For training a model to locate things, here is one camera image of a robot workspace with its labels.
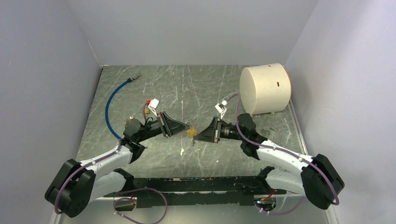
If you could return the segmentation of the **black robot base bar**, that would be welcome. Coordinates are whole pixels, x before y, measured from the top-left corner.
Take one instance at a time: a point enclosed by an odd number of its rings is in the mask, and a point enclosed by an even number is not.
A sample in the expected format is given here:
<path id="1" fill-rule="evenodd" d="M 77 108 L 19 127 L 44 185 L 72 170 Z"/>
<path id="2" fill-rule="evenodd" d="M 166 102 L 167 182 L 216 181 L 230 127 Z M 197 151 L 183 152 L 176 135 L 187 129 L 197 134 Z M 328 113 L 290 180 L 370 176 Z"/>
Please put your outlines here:
<path id="1" fill-rule="evenodd" d="M 170 206 L 238 204 L 253 205 L 255 200 L 286 194 L 285 190 L 272 190 L 257 176 L 186 177 L 186 178 L 135 178 L 128 190 L 134 193 L 138 208 Z"/>

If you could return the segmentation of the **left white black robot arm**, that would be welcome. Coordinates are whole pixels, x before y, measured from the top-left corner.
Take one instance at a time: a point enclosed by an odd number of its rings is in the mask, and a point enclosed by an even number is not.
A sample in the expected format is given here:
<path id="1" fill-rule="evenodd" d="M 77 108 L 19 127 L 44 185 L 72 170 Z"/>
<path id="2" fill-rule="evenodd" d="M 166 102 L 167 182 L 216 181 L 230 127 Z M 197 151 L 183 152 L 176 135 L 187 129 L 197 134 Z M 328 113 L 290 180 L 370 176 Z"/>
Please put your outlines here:
<path id="1" fill-rule="evenodd" d="M 133 163 L 146 149 L 142 141 L 163 135 L 171 137 L 191 128 L 191 124 L 170 118 L 160 112 L 145 123 L 130 117 L 123 138 L 115 148 L 91 159 L 67 160 L 45 192 L 44 198 L 57 214 L 76 217 L 87 205 L 104 195 L 118 192 L 128 196 L 134 189 L 134 177 L 122 167 Z"/>

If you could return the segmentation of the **small brass padlock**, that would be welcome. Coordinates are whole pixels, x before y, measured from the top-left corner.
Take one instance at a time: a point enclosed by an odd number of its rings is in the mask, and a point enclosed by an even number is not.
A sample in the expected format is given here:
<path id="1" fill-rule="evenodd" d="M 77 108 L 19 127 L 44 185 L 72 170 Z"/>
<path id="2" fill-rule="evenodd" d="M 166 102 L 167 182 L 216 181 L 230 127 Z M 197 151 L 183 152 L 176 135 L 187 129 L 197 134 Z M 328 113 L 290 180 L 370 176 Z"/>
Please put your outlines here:
<path id="1" fill-rule="evenodd" d="M 187 135 L 188 135 L 190 138 L 193 138 L 194 136 L 196 136 L 196 135 L 198 134 L 198 132 L 197 132 L 197 130 L 196 130 L 195 127 L 189 128 L 188 130 L 186 130 L 186 133 L 187 133 Z"/>

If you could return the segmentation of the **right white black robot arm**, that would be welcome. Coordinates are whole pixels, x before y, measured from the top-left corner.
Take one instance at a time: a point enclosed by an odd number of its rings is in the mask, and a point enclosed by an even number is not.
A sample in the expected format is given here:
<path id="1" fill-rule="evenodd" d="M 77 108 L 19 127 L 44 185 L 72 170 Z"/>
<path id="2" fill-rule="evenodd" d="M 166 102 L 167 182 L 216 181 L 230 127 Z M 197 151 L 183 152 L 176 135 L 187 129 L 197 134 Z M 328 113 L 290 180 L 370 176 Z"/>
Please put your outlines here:
<path id="1" fill-rule="evenodd" d="M 339 193 L 345 183 L 322 154 L 310 156 L 283 148 L 256 131 L 256 124 L 248 113 L 237 116 L 235 124 L 214 117 L 211 124 L 196 134 L 195 141 L 218 143 L 220 139 L 239 140 L 248 157 L 277 165 L 264 169 L 259 175 L 257 189 L 264 194 L 282 189 L 300 194 L 317 208 L 326 210 L 339 204 Z"/>

